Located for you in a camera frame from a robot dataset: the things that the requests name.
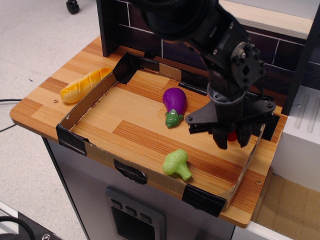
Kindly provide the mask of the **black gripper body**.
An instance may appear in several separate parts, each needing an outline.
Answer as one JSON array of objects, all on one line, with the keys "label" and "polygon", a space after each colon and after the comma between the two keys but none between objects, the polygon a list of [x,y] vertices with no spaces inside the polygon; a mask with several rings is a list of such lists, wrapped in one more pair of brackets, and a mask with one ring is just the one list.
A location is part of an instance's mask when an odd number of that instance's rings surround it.
[{"label": "black gripper body", "polygon": [[204,107],[185,117],[189,132],[200,133],[209,131],[209,127],[237,128],[249,127],[250,133],[257,136],[260,127],[274,121],[273,111],[276,103],[270,96],[245,96],[234,105],[218,105],[209,101]]}]

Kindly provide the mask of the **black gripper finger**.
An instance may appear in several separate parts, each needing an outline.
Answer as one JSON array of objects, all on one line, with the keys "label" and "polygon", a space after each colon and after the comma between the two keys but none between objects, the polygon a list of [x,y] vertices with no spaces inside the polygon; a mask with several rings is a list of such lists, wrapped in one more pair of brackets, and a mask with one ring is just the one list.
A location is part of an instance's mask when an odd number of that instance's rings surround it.
[{"label": "black gripper finger", "polygon": [[212,136],[216,145],[223,150],[228,148],[228,132],[225,128],[212,128]]},{"label": "black gripper finger", "polygon": [[241,148],[248,145],[254,124],[249,122],[241,122],[236,127],[237,141]]}]

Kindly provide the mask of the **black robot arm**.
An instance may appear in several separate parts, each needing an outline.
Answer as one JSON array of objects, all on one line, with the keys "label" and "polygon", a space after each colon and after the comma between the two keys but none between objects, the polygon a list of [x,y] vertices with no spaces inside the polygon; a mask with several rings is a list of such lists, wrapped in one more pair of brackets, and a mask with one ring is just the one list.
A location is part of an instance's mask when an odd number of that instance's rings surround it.
[{"label": "black robot arm", "polygon": [[134,0],[151,31],[197,52],[207,67],[209,103],[186,117],[189,132],[208,132],[221,149],[236,133],[245,147],[253,127],[274,119],[276,105],[250,88],[266,73],[248,32],[216,0]]}]

